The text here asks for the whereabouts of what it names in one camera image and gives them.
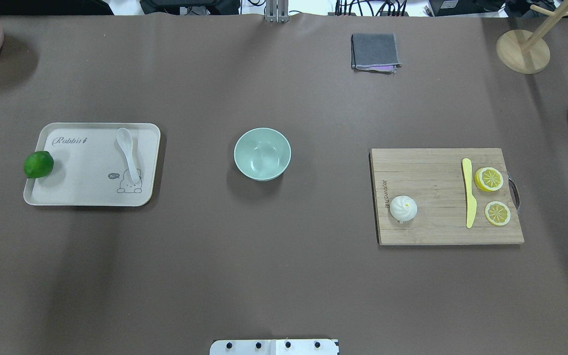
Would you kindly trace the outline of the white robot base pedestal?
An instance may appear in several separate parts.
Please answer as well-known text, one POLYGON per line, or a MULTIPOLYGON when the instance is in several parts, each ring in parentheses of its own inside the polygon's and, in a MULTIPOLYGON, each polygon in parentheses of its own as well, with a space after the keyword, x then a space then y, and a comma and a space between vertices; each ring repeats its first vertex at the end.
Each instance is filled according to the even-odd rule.
POLYGON ((214 341, 210 355, 338 355, 333 339, 232 339, 214 341))

